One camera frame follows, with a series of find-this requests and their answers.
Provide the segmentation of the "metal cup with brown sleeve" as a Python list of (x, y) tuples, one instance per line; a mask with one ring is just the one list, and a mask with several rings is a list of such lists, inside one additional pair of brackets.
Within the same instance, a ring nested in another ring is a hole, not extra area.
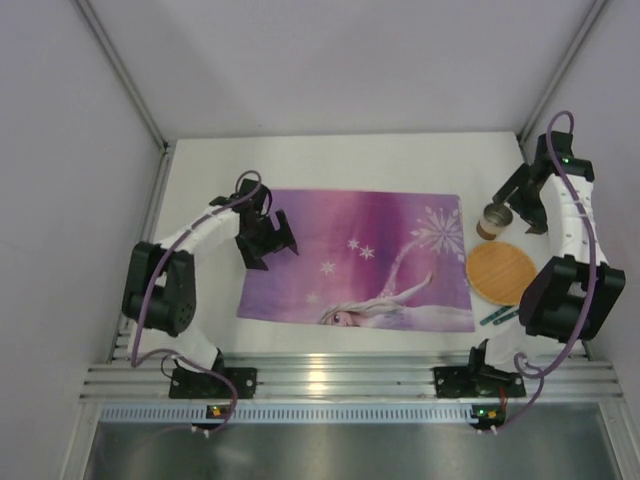
[(488, 241), (495, 240), (513, 222), (511, 209), (502, 203), (486, 205), (476, 224), (478, 235)]

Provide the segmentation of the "purple printed placemat cloth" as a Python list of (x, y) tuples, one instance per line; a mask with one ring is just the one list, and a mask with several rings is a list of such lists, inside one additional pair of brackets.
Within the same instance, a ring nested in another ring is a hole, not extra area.
[(250, 270), (241, 318), (470, 333), (462, 203), (453, 194), (279, 189), (298, 251)]

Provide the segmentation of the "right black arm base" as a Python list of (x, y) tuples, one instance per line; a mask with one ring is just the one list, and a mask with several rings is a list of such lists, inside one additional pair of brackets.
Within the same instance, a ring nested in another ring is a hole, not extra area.
[(441, 366), (433, 369), (436, 397), (459, 398), (524, 398), (526, 389), (516, 373), (483, 366), (472, 371), (468, 366)]

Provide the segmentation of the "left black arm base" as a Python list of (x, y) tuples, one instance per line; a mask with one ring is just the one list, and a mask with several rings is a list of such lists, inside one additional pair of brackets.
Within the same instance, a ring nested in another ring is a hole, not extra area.
[[(229, 367), (223, 371), (241, 400), (252, 399), (257, 388), (256, 368)], [(205, 373), (178, 367), (173, 370), (168, 396), (170, 399), (230, 399), (231, 389), (222, 381)]]

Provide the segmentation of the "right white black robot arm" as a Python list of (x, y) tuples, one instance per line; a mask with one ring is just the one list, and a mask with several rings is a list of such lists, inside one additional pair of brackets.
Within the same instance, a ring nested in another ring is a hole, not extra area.
[(574, 156), (572, 142), (571, 132), (540, 135), (533, 162), (521, 165), (493, 197), (550, 242), (550, 259), (525, 285), (519, 322), (526, 335), (556, 340), (564, 348), (541, 372), (517, 353), (517, 373), (531, 379), (557, 368), (575, 342), (593, 339), (626, 284), (624, 271), (609, 265), (598, 242), (593, 166)]

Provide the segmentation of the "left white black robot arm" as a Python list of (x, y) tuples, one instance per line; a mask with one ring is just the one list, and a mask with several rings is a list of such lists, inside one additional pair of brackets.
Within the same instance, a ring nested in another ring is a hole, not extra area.
[(270, 215), (271, 190), (248, 170), (234, 192), (211, 200), (194, 220), (165, 239), (138, 242), (130, 256), (122, 315), (135, 323), (129, 344), (134, 368), (156, 355), (202, 374), (214, 370), (221, 352), (200, 328), (204, 308), (198, 300), (197, 267), (233, 240), (248, 270), (266, 271), (264, 258), (288, 249), (298, 252), (282, 210)]

